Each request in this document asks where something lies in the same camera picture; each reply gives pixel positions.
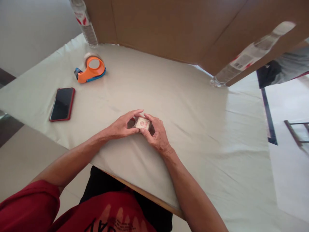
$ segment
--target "red sleeve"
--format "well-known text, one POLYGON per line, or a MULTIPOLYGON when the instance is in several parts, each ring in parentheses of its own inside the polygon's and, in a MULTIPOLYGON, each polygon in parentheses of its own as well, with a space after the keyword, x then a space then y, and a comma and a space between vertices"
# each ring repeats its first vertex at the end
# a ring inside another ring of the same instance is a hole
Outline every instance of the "red sleeve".
POLYGON ((0 204, 0 231, 47 231, 60 206, 58 186, 44 180, 27 185, 0 204))

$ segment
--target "cardboard panel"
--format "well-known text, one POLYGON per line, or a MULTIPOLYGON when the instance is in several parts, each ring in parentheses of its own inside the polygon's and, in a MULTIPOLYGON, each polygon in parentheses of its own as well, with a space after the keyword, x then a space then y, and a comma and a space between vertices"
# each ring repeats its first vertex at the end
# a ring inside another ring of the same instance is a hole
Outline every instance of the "cardboard panel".
MULTIPOLYGON (((198 64, 245 1, 112 0, 118 43, 168 59, 198 64)), ((99 29, 104 30, 104 27, 97 28, 96 32, 99 29)))
POLYGON ((117 44, 111 0, 84 0, 98 43, 117 44))
POLYGON ((287 20, 297 24, 280 38, 269 54, 230 81, 230 86, 309 37, 308 9, 308 0, 248 0, 206 53, 200 67, 216 75, 250 43, 270 33, 281 22, 287 20))

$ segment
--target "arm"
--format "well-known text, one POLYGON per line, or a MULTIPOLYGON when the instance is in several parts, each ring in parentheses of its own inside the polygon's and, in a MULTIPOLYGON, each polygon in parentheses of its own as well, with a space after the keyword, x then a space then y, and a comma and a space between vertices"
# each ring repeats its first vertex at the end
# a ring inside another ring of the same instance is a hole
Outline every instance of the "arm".
POLYGON ((133 116, 141 116, 143 110, 130 111, 118 118, 108 128, 100 131, 86 142, 69 150, 45 168, 32 181, 45 180, 59 187, 60 193, 74 177, 92 160, 100 148, 109 140, 119 139, 139 132, 137 128, 127 128, 133 116))
POLYGON ((217 210, 169 144, 163 122, 150 114, 144 115, 152 122, 155 133, 151 136, 145 129, 141 129, 141 133, 162 156, 190 229, 194 232, 227 232, 217 210))

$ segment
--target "water bottle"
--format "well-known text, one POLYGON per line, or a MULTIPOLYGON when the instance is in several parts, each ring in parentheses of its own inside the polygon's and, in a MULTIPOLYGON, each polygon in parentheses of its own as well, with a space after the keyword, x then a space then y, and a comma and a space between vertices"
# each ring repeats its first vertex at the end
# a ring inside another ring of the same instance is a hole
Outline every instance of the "water bottle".
POLYGON ((276 44, 278 39, 294 27, 295 23, 293 22, 284 21, 280 23, 270 34, 246 47, 232 62, 214 76, 210 81, 210 85, 215 87, 225 85, 228 81, 265 56, 276 44))
POLYGON ((96 48, 98 46, 98 40, 94 32, 92 23, 90 21, 89 15, 87 13, 84 1, 70 0, 70 2, 87 43, 90 47, 96 48))

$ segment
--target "white wall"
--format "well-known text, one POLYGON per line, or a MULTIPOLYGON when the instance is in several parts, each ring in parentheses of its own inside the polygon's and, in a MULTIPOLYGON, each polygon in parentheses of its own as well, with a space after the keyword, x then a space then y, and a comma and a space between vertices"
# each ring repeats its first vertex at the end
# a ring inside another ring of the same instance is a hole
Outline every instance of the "white wall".
POLYGON ((1 0, 0 68, 18 77, 80 33, 69 0, 1 0))

